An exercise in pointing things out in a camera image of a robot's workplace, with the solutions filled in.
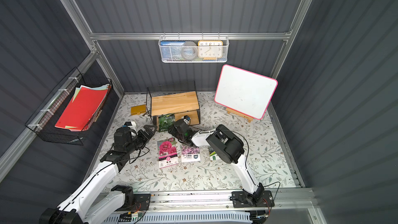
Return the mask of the dark green seed bag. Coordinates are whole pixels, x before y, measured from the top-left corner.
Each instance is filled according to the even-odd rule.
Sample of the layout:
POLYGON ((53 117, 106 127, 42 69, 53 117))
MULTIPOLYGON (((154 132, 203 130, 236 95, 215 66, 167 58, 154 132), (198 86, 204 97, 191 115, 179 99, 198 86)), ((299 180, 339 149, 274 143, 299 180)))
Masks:
POLYGON ((174 122, 175 122, 174 114, 160 115, 158 117, 158 131, 159 132, 165 132, 165 131, 168 132, 174 122))

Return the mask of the black wire wooden shelf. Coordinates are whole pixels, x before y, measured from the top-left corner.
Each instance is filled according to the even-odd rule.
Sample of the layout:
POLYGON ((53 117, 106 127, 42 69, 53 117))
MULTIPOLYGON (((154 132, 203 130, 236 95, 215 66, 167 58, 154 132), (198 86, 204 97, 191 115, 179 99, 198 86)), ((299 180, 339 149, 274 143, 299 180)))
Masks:
POLYGON ((146 109, 156 126, 159 126, 160 116, 170 114, 175 119, 189 116, 191 125, 201 123, 197 87, 193 80, 147 87, 146 109))

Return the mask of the purple flower seed bag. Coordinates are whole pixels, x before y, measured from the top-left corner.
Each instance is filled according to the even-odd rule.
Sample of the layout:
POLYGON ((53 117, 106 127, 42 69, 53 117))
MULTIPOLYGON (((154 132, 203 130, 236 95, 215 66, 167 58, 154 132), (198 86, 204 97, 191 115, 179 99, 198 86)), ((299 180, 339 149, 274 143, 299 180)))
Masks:
POLYGON ((201 155, 198 147, 190 147, 184 144, 181 145, 181 161, 185 162, 200 162, 201 155))

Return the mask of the pink flower seed bag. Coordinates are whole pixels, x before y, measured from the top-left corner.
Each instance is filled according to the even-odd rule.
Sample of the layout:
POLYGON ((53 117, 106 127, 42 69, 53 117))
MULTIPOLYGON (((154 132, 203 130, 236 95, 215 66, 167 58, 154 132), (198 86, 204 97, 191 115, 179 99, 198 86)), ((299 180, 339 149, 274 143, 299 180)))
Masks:
POLYGON ((167 168, 179 164, 177 142, 175 138, 157 141, 159 168, 167 168))

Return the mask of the green plant seed bag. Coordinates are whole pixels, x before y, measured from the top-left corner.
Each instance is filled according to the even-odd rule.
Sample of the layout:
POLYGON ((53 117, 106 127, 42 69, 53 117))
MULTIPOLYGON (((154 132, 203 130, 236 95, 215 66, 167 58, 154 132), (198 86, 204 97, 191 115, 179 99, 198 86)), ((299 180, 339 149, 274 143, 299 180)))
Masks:
POLYGON ((220 157, 217 155, 217 153, 214 151, 213 148, 209 147, 208 151, 209 151, 209 159, 210 159, 210 161, 220 160, 220 157))

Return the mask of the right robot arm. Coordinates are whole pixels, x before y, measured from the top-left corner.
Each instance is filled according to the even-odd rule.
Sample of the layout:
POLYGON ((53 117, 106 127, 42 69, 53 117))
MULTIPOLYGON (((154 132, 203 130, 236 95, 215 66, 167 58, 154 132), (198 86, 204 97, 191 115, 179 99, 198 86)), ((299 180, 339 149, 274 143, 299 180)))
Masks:
POLYGON ((191 129, 185 120, 180 119, 169 128, 169 134, 191 147, 210 146, 223 162, 233 167, 241 181, 243 192, 246 193, 245 202, 255 205, 260 201, 264 186, 249 167, 244 142, 236 133, 222 124, 213 130, 197 131, 191 129))

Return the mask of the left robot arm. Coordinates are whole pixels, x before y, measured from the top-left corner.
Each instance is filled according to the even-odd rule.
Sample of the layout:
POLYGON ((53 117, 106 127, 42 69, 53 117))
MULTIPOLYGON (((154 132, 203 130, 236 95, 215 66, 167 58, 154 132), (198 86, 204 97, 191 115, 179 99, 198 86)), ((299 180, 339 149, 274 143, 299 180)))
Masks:
POLYGON ((130 186, 117 185, 99 203, 102 190, 124 168, 134 162, 131 153, 141 152, 156 133, 156 126, 145 125, 135 130, 134 122, 126 123, 114 133, 114 143, 88 178, 56 208, 46 209, 39 218, 41 224, 100 224, 115 211, 130 215, 147 209, 150 196, 137 198, 130 186))

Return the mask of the wooden easel stand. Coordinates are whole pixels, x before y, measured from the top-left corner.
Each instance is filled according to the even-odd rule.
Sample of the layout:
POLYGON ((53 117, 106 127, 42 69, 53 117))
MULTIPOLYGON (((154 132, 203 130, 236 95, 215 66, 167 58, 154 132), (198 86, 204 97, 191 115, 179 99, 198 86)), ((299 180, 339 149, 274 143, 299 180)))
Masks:
POLYGON ((234 115, 237 115, 237 116, 239 116, 239 117, 243 117, 244 119, 246 119, 248 122, 252 122, 253 121, 253 118, 252 117, 250 117, 250 116, 248 116, 248 115, 245 115, 245 114, 242 114, 242 113, 240 113, 240 112, 238 112, 238 111, 235 111, 235 110, 233 110, 233 109, 230 109, 230 108, 226 108, 226 111, 227 111, 227 113, 228 114, 234 114, 234 115))

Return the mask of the pink framed whiteboard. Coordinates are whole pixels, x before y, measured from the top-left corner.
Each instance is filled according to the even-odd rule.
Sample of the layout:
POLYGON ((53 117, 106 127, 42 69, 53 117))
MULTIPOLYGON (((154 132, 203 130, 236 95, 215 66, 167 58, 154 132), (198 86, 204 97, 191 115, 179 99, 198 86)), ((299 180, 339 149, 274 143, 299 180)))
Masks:
POLYGON ((262 119, 278 81, 225 64, 220 73, 215 102, 253 119, 262 119))

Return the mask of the grey tape roll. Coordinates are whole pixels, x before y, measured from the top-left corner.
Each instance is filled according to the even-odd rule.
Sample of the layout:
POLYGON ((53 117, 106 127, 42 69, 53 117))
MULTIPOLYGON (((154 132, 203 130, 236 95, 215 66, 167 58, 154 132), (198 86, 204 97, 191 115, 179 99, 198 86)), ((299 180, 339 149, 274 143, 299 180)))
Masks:
POLYGON ((184 60, 192 61, 198 56, 198 46, 193 41, 186 41, 181 48, 181 57, 184 60))

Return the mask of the blue box in basket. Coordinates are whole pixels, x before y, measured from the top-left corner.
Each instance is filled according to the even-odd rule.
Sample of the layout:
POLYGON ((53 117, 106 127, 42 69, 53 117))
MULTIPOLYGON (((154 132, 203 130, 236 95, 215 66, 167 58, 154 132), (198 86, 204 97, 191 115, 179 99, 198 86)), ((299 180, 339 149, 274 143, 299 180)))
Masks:
POLYGON ((159 42, 160 54, 163 62, 172 62, 181 59, 181 47, 185 41, 161 40, 159 42))

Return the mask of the yellow square clock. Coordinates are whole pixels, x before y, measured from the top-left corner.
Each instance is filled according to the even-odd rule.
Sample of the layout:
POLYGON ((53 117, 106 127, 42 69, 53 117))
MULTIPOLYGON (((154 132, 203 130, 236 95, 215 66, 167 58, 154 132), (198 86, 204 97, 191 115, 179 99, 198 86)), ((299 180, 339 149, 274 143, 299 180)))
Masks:
POLYGON ((216 60, 223 57, 223 41, 200 40, 198 41, 198 56, 204 60, 216 60))

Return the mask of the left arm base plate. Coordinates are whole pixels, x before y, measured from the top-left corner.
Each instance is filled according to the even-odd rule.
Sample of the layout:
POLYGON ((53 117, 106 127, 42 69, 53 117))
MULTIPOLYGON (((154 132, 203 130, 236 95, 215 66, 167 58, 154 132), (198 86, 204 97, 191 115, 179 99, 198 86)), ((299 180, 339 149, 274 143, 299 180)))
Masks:
POLYGON ((134 195, 134 201, 125 208, 127 212, 147 211, 149 209, 151 194, 134 195))

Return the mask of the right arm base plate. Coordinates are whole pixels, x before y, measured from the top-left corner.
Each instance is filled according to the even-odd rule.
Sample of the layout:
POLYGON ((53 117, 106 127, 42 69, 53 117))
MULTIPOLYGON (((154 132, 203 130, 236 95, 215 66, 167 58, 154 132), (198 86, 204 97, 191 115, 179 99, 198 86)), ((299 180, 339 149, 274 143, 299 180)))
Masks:
POLYGON ((251 195, 245 191, 233 191, 230 200, 233 202, 234 208, 271 208, 275 206, 274 197, 269 190, 262 191, 261 195, 251 195))

